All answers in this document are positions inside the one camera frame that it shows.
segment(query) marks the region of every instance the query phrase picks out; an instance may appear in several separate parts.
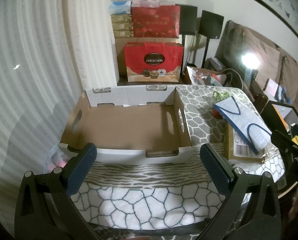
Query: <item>black speaker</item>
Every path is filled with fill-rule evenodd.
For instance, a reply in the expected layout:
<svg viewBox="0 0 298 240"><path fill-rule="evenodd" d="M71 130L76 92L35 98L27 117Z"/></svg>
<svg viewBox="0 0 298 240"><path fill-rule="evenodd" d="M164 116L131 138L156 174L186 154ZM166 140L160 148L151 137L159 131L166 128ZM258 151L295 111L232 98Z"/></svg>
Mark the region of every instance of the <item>black speaker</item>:
<svg viewBox="0 0 298 240"><path fill-rule="evenodd" d="M219 39L223 23L223 16L203 10L198 32L210 39Z"/></svg>
<svg viewBox="0 0 298 240"><path fill-rule="evenodd" d="M196 35L197 7L177 4L180 6L180 35Z"/></svg>

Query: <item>sofa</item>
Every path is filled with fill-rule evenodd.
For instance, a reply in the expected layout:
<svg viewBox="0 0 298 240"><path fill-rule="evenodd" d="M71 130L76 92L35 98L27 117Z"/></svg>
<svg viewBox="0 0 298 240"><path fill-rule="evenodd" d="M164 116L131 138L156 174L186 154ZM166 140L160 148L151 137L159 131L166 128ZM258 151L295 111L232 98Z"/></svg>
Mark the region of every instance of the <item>sofa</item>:
<svg viewBox="0 0 298 240"><path fill-rule="evenodd" d="M263 90L268 78L286 89L292 106L298 112L298 63L283 48L260 33L228 21L221 36L215 57L227 68L244 75L246 61L244 55L259 60L258 74L251 82L250 93L254 98L265 97Z"/></svg>

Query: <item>white curtain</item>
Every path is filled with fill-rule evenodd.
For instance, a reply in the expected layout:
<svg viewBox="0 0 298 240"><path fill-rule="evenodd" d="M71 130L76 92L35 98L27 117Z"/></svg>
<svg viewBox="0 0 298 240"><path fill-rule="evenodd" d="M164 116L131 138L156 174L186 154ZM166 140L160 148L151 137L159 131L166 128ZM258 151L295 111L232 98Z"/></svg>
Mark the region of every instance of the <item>white curtain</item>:
<svg viewBox="0 0 298 240"><path fill-rule="evenodd" d="M84 89L116 86L110 0L66 0L69 29L77 68Z"/></svg>
<svg viewBox="0 0 298 240"><path fill-rule="evenodd" d="M42 172L82 89L116 85L109 0L0 0L0 221Z"/></svg>

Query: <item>red gift bag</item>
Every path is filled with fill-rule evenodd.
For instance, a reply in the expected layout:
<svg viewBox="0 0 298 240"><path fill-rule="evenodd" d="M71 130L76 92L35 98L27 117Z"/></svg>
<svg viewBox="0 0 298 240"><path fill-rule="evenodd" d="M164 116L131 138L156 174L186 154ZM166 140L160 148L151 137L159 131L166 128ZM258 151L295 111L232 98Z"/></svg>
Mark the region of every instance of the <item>red gift bag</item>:
<svg viewBox="0 0 298 240"><path fill-rule="evenodd" d="M179 5L132 7L134 37L177 38L179 20Z"/></svg>
<svg viewBox="0 0 298 240"><path fill-rule="evenodd" d="M179 43L128 42L124 46L129 82L178 82L184 47Z"/></svg>

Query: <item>tablecloth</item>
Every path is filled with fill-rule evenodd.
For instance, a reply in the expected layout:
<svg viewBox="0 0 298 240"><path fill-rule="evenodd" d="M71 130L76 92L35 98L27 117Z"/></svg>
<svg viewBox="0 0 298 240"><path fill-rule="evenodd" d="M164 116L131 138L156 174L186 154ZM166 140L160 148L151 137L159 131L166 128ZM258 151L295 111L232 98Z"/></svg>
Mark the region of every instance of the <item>tablecloth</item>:
<svg viewBox="0 0 298 240"><path fill-rule="evenodd" d="M79 192L71 198L87 222L135 230L172 228L213 217L224 201L199 158L200 146L210 143L223 154L225 120L212 117L212 93L229 92L259 115L237 88L177 85L184 103L194 153L182 164L148 166L95 162ZM277 181L284 174L278 149L268 145L270 158L247 173L269 171Z"/></svg>

